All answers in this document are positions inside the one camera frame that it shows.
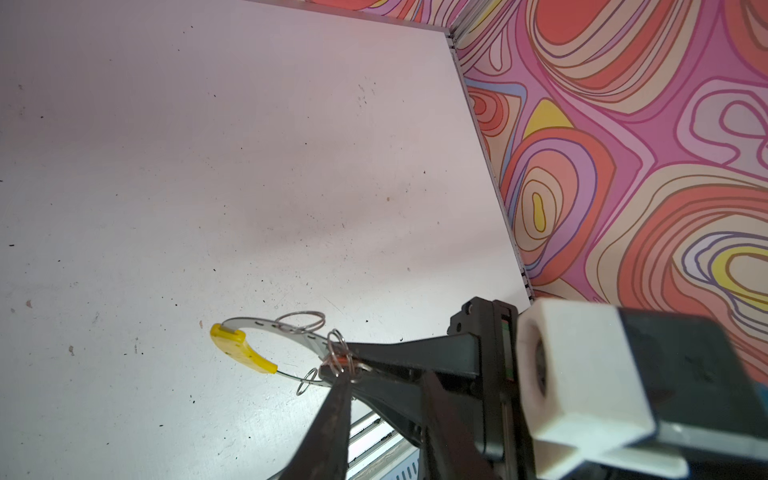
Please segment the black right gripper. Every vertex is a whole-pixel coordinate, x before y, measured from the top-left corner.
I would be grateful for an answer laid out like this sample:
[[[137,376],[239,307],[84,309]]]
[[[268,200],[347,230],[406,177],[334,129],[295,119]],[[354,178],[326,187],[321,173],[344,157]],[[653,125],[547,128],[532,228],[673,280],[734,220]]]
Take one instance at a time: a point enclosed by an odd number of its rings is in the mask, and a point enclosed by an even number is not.
[[[422,446],[422,390],[414,383],[426,371],[475,379],[479,399],[473,415],[478,451],[491,462],[515,462],[522,424],[516,360],[518,309],[500,300],[474,297],[450,319],[452,336],[392,344],[349,343],[353,396],[388,422],[414,447]]]

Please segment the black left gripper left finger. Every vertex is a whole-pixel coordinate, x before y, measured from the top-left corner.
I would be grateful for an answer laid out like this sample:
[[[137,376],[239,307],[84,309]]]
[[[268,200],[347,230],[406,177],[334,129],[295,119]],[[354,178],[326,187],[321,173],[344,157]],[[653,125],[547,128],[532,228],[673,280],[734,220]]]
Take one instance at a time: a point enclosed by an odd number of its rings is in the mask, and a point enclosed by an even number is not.
[[[280,479],[346,478],[351,407],[351,378],[341,373]]]

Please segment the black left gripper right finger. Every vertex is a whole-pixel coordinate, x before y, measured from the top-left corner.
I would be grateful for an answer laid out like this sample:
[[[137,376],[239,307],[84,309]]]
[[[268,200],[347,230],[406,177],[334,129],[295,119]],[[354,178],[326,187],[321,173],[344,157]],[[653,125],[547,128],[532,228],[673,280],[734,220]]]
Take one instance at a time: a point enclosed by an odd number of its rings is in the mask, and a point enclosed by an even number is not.
[[[419,478],[497,479],[437,375],[426,371],[420,387],[423,424]]]

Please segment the grey keyring with yellow grip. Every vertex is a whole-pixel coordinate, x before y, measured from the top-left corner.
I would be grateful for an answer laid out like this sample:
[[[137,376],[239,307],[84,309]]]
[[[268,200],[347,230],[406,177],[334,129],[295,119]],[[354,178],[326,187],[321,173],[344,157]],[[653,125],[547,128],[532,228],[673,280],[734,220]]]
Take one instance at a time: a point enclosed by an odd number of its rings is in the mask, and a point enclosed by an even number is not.
[[[275,318],[236,316],[210,327],[214,345],[228,358],[260,374],[273,375],[297,383],[296,394],[311,387],[326,387],[341,373],[352,380],[361,376],[353,371],[335,371],[325,361],[330,353],[341,353],[349,344],[337,329],[326,328],[326,315],[317,310],[298,310]],[[294,367],[283,367],[272,358],[281,346],[316,364],[305,374]]]

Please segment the key with red tag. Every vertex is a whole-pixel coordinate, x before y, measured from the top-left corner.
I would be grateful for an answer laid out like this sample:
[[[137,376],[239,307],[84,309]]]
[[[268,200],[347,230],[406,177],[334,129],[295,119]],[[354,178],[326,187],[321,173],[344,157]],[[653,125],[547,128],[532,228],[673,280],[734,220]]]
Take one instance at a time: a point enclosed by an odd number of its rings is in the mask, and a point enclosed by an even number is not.
[[[330,353],[325,363],[335,371],[352,371],[354,360],[350,354]]]

